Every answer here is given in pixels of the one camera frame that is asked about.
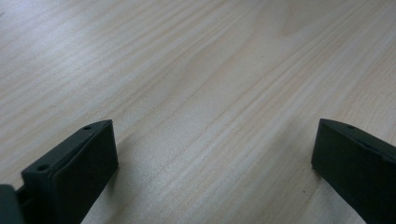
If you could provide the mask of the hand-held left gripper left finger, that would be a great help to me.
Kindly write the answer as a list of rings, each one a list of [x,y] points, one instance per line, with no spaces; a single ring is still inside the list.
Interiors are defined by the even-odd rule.
[[[27,224],[80,224],[118,169],[110,119],[87,125],[21,172]]]

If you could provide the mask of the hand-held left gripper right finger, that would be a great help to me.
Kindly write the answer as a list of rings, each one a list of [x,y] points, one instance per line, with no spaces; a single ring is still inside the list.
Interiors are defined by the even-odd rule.
[[[367,224],[396,224],[396,147],[321,119],[311,164]]]

